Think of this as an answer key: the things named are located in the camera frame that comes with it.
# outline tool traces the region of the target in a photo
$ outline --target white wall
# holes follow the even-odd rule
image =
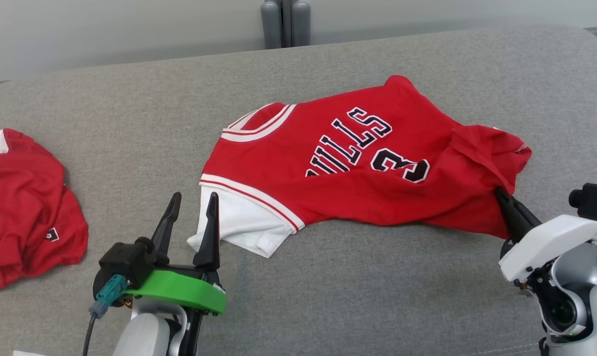
[[[315,44],[526,23],[597,27],[597,0],[308,0]],[[0,0],[0,81],[262,49],[263,0]]]
[[[597,27],[597,0],[307,0],[312,43],[562,23]]]
[[[264,48],[261,0],[0,0],[0,81]]]

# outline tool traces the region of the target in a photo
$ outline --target folded red shirt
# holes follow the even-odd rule
[[[0,130],[0,289],[78,263],[88,225],[63,165],[33,139]]]

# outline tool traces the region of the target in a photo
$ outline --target jersey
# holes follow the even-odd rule
[[[0,289],[83,257],[88,226],[64,179],[50,152],[0,130]]]
[[[506,238],[493,190],[512,194],[530,156],[518,137],[459,124],[395,75],[375,88],[269,104],[224,129],[199,183],[201,211],[219,192],[224,239],[265,257],[328,219]],[[199,222],[194,248],[203,214]]]

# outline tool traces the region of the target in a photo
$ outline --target red basketball jersey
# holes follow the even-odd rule
[[[249,113],[223,130],[200,185],[265,207],[292,233],[350,219],[506,238],[493,189],[512,194],[530,156],[518,137],[459,124],[395,75],[383,86]]]

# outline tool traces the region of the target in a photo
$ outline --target couch cushion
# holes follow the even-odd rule
[[[534,155],[517,197],[542,220],[597,182],[597,38],[561,26],[445,32],[85,68],[0,85],[0,129],[22,131],[70,172],[90,224],[84,260],[0,291],[0,355],[79,354],[97,260],[147,236],[174,191],[170,248],[190,263],[201,169],[221,128],[266,103],[298,103],[405,75],[462,124],[521,137]],[[271,259],[221,247],[225,315],[205,355],[535,356],[533,299],[504,282],[502,241],[422,224],[311,225]],[[90,355],[113,352],[129,319],[96,323]]]

